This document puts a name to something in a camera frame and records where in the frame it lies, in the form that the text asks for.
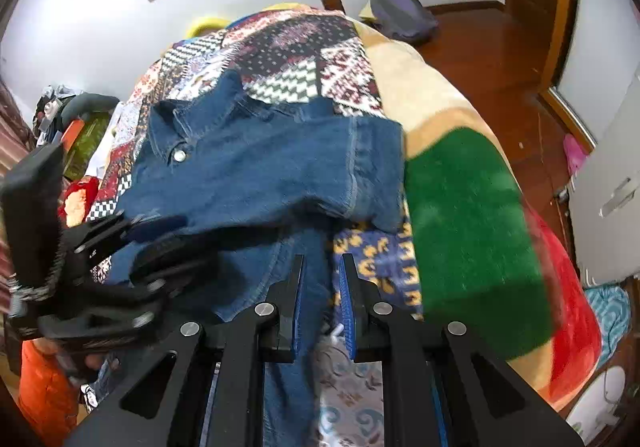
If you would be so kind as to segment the green patterned storage box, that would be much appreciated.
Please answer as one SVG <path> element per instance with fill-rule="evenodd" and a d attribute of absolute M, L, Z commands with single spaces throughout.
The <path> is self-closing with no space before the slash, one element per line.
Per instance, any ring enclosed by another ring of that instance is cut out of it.
<path fill-rule="evenodd" d="M 110 120 L 111 115 L 108 112 L 88 115 L 84 120 L 84 129 L 74 146 L 69 152 L 65 152 L 63 176 L 66 180 L 77 181 L 85 175 L 89 160 L 101 143 Z"/>

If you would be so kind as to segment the grey backpack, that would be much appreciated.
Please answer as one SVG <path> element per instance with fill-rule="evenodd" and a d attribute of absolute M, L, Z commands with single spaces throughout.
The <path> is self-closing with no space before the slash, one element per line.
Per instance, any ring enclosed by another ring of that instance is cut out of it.
<path fill-rule="evenodd" d="M 420 0 L 370 0 L 375 25 L 384 36 L 408 44 L 422 44 L 438 28 L 435 16 Z"/>

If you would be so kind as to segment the grey neck pillow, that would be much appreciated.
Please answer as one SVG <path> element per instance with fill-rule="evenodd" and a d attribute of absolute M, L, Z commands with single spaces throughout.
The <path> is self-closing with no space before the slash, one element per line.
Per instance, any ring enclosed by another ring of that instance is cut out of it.
<path fill-rule="evenodd" d="M 74 96 L 62 109 L 60 115 L 61 131 L 65 132 L 70 123 L 92 114 L 102 114 L 115 109 L 119 99 L 111 95 L 81 93 Z"/>

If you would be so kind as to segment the green red fleece blanket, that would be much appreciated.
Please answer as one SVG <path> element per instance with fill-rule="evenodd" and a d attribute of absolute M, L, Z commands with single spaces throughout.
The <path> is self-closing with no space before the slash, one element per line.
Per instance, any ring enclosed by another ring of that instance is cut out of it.
<path fill-rule="evenodd" d="M 408 44 L 357 33 L 384 114 L 406 137 L 423 314 L 470 326 L 555 409 L 596 371 L 601 334 L 564 245 L 526 201 L 498 138 Z"/>

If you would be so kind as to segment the red plush toy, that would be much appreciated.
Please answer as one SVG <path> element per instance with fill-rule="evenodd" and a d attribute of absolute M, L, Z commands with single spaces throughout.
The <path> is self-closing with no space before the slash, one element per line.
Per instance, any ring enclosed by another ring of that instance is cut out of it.
<path fill-rule="evenodd" d="M 58 217 L 65 227 L 74 227 L 85 222 L 96 200 L 99 178 L 84 176 L 68 185 L 58 207 Z"/>

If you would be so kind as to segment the yellow headboard cushion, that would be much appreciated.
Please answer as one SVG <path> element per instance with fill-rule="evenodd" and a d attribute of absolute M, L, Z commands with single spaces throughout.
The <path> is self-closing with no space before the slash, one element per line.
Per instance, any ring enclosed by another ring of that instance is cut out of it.
<path fill-rule="evenodd" d="M 186 32 L 184 33 L 185 39 L 192 39 L 196 37 L 203 37 L 206 34 L 223 30 L 231 22 L 229 19 L 220 18 L 220 17 L 202 17 L 200 19 L 194 19 L 193 22 L 190 22 L 188 28 L 186 28 Z"/>

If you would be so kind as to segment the white sliding wardrobe door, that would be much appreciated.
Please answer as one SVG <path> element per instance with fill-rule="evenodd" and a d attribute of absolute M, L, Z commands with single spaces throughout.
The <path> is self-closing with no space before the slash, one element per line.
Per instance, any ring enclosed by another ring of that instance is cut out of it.
<path fill-rule="evenodd" d="M 639 271 L 639 11 L 577 0 L 558 92 L 594 141 L 570 179 L 576 261 L 586 287 Z"/>

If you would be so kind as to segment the orange shoe box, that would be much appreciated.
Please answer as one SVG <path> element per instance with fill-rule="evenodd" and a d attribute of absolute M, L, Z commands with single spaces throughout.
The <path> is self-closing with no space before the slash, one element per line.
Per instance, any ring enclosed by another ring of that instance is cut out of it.
<path fill-rule="evenodd" d="M 64 152 L 69 152 L 70 149 L 72 149 L 78 136 L 84 129 L 84 126 L 85 121 L 82 119 L 74 119 L 72 122 L 70 122 L 61 138 Z"/>

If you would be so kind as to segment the patchwork patterned bedspread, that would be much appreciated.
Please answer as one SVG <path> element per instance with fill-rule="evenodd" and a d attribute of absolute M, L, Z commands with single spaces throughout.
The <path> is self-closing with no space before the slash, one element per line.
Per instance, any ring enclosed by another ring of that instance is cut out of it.
<path fill-rule="evenodd" d="M 240 75 L 244 91 L 254 100 L 279 105 L 326 97 L 337 115 L 387 119 L 372 66 L 350 20 L 310 8 L 255 14 L 168 51 L 119 104 L 110 162 L 90 209 L 91 219 L 118 211 L 118 201 L 132 183 L 152 108 L 163 100 L 195 100 L 231 70 Z M 420 308 L 418 263 L 402 187 L 401 217 L 393 233 L 367 222 L 349 222 L 334 235 L 332 295 L 321 330 L 333 314 L 333 276 L 345 253 L 354 256 L 362 278 L 411 311 Z"/>

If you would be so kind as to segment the striped brown curtain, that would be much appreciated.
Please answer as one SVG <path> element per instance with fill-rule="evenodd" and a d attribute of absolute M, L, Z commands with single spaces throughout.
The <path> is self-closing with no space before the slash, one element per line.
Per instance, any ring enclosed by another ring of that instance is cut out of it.
<path fill-rule="evenodd" d="M 20 162 L 35 147 L 32 130 L 22 118 L 8 88 L 0 85 L 0 175 L 2 178 L 17 162 Z M 0 228 L 0 307 L 1 313 L 6 314 L 10 305 L 9 278 L 14 268 L 10 258 L 8 238 L 4 222 Z"/>

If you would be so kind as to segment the orange sleeve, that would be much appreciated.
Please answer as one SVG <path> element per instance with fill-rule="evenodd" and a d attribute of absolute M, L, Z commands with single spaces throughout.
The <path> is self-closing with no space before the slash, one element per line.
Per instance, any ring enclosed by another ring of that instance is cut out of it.
<path fill-rule="evenodd" d="M 17 406 L 46 446 L 62 446 L 77 425 L 79 391 L 58 366 L 52 345 L 22 344 Z"/>

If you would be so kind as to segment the blue denim jacket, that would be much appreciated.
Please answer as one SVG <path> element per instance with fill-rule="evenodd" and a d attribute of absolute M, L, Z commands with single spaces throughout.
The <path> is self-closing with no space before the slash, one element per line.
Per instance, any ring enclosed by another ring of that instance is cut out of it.
<path fill-rule="evenodd" d="M 312 353 L 332 295 L 332 239 L 349 222 L 398 230 L 403 178 L 398 123 L 337 115 L 326 97 L 254 100 L 232 70 L 195 100 L 152 108 L 117 210 L 182 216 L 198 237 L 208 264 L 176 308 L 231 320 L 262 302 L 296 255 L 305 259 L 296 358 L 267 368 L 266 445 L 308 441 L 316 414 Z"/>

